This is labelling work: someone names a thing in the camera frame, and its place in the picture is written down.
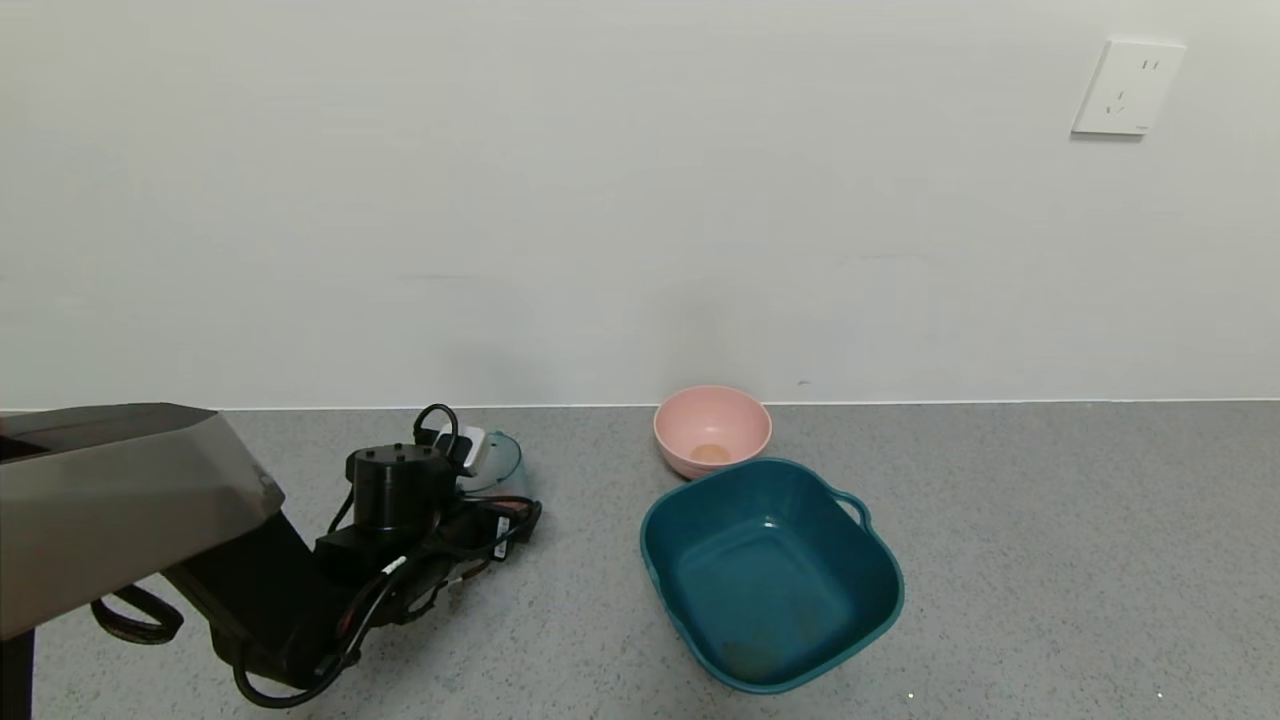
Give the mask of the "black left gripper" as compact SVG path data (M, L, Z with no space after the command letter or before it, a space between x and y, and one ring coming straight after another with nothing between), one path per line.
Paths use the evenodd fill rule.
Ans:
M465 560L503 555L509 541L530 541L541 518L543 502L511 496L506 503L467 503L453 519L453 546Z

